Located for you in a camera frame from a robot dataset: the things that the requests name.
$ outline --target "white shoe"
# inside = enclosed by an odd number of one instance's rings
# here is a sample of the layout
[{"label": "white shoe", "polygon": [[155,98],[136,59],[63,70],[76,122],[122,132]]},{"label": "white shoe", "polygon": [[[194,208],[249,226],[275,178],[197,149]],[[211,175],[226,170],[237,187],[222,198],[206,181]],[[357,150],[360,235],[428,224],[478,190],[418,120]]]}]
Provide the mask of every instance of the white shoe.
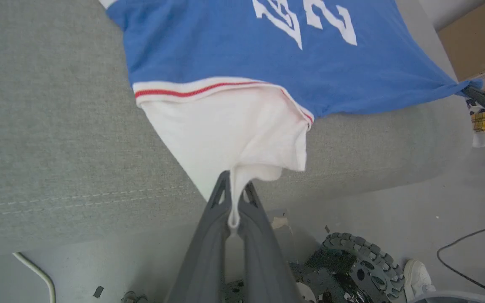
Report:
[{"label": "white shoe", "polygon": [[409,260],[404,267],[405,297],[408,302],[427,292],[434,292],[435,286],[429,277],[424,263],[418,260]]}]

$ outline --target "stitching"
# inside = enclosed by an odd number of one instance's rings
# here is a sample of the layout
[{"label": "stitching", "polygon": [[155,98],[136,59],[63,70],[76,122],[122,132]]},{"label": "stitching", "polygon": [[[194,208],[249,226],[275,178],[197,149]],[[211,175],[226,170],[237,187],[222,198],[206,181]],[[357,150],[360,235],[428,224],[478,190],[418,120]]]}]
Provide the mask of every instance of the stitching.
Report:
[{"label": "stitching", "polygon": [[83,203],[80,205],[65,205],[65,206],[58,206],[58,207],[47,207],[47,208],[33,208],[28,210],[18,210],[18,211],[5,211],[0,213],[0,215],[8,215],[18,214],[18,213],[31,213],[36,211],[46,211],[46,210],[57,210],[57,209],[69,209],[73,207],[88,207],[92,205],[107,205],[109,203],[120,203],[120,202],[129,202],[129,201],[138,201],[150,198],[160,198],[160,197],[171,197],[171,196],[180,196],[181,194],[165,194],[163,196],[148,196],[148,197],[140,197],[140,198],[132,198],[132,199],[123,199],[123,200],[113,200],[113,201],[105,201],[105,202],[96,202],[96,203]]},{"label": "stitching", "polygon": [[56,200],[67,200],[67,199],[79,199],[79,198],[89,198],[89,197],[99,197],[99,196],[109,196],[110,194],[132,194],[133,192],[144,192],[144,191],[155,191],[155,190],[163,190],[163,189],[173,189],[173,188],[186,188],[188,186],[171,186],[171,187],[161,187],[161,188],[154,188],[154,189],[137,189],[137,190],[129,190],[129,191],[118,191],[118,192],[102,192],[100,194],[85,194],[83,196],[69,196],[69,197],[60,197],[60,198],[46,198],[46,199],[37,199],[37,200],[29,200],[29,201],[14,201],[14,202],[7,202],[7,203],[0,203],[2,205],[23,205],[26,203],[35,203],[35,202],[42,202],[42,201],[56,201]]}]

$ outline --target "couch cushion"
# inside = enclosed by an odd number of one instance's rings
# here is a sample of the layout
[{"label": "couch cushion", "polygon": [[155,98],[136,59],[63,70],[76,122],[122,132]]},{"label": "couch cushion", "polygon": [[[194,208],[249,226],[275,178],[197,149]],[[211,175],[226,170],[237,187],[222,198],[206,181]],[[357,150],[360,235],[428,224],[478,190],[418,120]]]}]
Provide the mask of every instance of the couch cushion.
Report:
[{"label": "couch cushion", "polygon": [[[416,1],[415,40],[452,68]],[[205,202],[135,106],[121,32],[96,0],[0,0],[0,254],[196,221]],[[436,176],[472,143],[462,98],[331,115],[304,173],[257,182],[274,209]]]}]

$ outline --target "white trim with red stripe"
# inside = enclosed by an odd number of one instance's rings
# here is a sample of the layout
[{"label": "white trim with red stripe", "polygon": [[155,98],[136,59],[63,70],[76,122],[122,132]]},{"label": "white trim with red stripe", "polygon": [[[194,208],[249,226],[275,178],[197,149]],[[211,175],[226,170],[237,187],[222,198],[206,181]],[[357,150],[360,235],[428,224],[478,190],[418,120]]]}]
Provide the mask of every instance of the white trim with red stripe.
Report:
[{"label": "white trim with red stripe", "polygon": [[136,98],[136,105],[141,107],[141,103],[145,101],[190,102],[221,92],[222,90],[255,88],[258,86],[279,88],[285,97],[299,109],[302,117],[308,121],[308,130],[310,130],[310,127],[314,123],[314,115],[299,105],[285,88],[269,82],[244,77],[209,77],[189,83],[164,81],[137,82],[132,85],[132,89]]}]

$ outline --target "floor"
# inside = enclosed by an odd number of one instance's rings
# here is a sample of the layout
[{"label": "floor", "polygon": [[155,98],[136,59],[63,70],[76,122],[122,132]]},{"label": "floor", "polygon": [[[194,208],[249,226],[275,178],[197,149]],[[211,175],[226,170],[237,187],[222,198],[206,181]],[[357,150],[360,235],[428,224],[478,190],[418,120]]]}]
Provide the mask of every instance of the floor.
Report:
[{"label": "floor", "polygon": [[[460,236],[485,228],[485,148],[474,149],[460,167],[411,186],[323,201],[314,209],[277,210],[296,231],[299,258],[314,249],[313,239],[350,232],[378,244],[399,263],[419,258],[441,290],[485,292],[444,268],[435,252]],[[132,237],[104,239],[26,252],[54,280],[58,303],[118,302],[127,290],[160,302],[173,282],[194,226],[156,230]],[[242,244],[229,240],[227,280],[242,274]],[[485,284],[485,234],[465,240],[443,258]],[[93,297],[98,286],[100,298]],[[11,255],[0,256],[0,302],[44,303],[48,291]]]}]

